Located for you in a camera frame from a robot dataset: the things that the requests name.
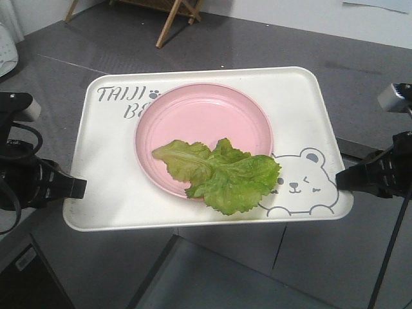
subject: wooden leg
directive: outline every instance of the wooden leg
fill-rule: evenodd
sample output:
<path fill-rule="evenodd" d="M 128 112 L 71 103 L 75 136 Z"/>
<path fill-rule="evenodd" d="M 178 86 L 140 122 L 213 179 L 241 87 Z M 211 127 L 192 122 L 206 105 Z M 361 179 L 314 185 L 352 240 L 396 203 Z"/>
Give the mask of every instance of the wooden leg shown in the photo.
<path fill-rule="evenodd" d="M 198 21 L 201 21 L 198 11 L 196 11 L 187 0 L 182 0 L 182 3 L 186 6 L 186 8 L 193 14 L 193 17 L 196 18 Z"/>
<path fill-rule="evenodd" d="M 69 8 L 69 12 L 66 15 L 66 18 L 64 19 L 64 21 L 66 23 L 68 23 L 70 21 L 71 15 L 73 14 L 73 11 L 76 8 L 77 3 L 79 2 L 79 0 L 73 0 L 73 2 L 71 3 L 71 6 Z"/>
<path fill-rule="evenodd" d="M 199 11 L 200 11 L 200 7 L 201 7 L 201 4 L 203 3 L 203 0 L 198 0 L 198 2 L 196 3 L 196 5 L 194 6 L 194 10 L 196 11 L 196 13 L 198 13 L 199 14 Z M 194 17 L 191 17 L 190 19 L 189 19 L 189 24 L 193 24 L 193 22 L 194 22 Z"/>
<path fill-rule="evenodd" d="M 175 0 L 174 4 L 172 6 L 172 9 L 170 10 L 169 16 L 166 20 L 166 23 L 165 23 L 165 25 L 162 29 L 162 32 L 160 33 L 160 36 L 157 40 L 157 43 L 156 43 L 157 48 L 162 48 L 163 43 L 164 43 L 165 38 L 166 38 L 166 35 L 169 32 L 170 27 L 172 26 L 174 17 L 176 16 L 176 13 L 179 10 L 179 6 L 180 6 L 181 2 L 182 2 L 182 0 Z"/>

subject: white wall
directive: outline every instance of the white wall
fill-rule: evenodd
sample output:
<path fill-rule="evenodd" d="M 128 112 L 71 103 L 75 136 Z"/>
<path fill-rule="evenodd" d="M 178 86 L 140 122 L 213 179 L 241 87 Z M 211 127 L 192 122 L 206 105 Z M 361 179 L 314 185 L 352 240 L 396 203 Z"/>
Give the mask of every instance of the white wall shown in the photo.
<path fill-rule="evenodd" d="M 412 14 L 341 0 L 204 0 L 201 10 L 412 49 Z"/>
<path fill-rule="evenodd" d="M 24 35 L 65 18 L 73 0 L 13 0 L 14 10 Z M 103 0 L 80 0 L 74 11 L 81 12 Z"/>

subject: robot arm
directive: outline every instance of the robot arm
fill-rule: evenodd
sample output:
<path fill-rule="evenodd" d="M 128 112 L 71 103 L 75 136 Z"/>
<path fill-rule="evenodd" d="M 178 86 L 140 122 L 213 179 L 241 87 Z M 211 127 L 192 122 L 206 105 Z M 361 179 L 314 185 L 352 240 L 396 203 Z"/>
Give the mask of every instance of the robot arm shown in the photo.
<path fill-rule="evenodd" d="M 412 117 L 412 85 L 390 84 L 379 96 L 385 111 L 408 113 Z M 380 198 L 406 198 L 412 184 L 412 131 L 393 136 L 393 145 L 336 175 L 337 188 L 363 191 Z"/>
<path fill-rule="evenodd" d="M 28 93 L 0 93 L 0 208 L 16 211 L 13 227 L 0 234 L 18 224 L 21 209 L 45 207 L 59 198 L 83 198 L 86 189 L 86 180 L 71 177 L 56 162 L 37 157 L 35 154 L 42 146 L 41 134 L 14 122 L 34 121 L 40 110 Z M 32 132 L 37 145 L 8 139 L 12 126 Z"/>

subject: wooden stand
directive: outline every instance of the wooden stand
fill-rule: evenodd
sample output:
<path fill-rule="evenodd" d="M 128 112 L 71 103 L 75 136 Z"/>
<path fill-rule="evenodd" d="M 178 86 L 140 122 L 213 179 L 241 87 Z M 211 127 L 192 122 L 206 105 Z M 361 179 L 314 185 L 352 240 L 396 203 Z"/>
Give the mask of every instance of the wooden stand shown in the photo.
<path fill-rule="evenodd" d="M 189 17 L 189 24 L 193 24 L 194 20 L 201 21 L 199 10 L 203 0 L 195 0 L 193 5 L 190 4 L 188 0 L 110 0 L 110 5 L 114 5 L 117 1 L 129 3 L 131 5 L 144 6 L 146 8 L 154 8 L 155 10 L 169 13 L 162 32 L 160 32 L 160 36 L 156 42 L 157 48 L 162 48 L 176 15 Z M 79 0 L 73 0 L 69 12 L 64 19 L 66 23 L 70 22 L 71 15 L 78 2 Z"/>

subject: bear ear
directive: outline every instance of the bear ear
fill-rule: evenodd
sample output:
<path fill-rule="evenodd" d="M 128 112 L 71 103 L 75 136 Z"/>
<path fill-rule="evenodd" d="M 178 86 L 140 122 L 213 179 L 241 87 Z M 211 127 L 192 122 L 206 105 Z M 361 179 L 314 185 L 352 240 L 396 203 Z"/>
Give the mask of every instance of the bear ear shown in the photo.
<path fill-rule="evenodd" d="M 305 148 L 301 151 L 300 157 L 315 162 L 316 164 L 323 166 L 325 158 L 322 152 L 316 148 Z"/>

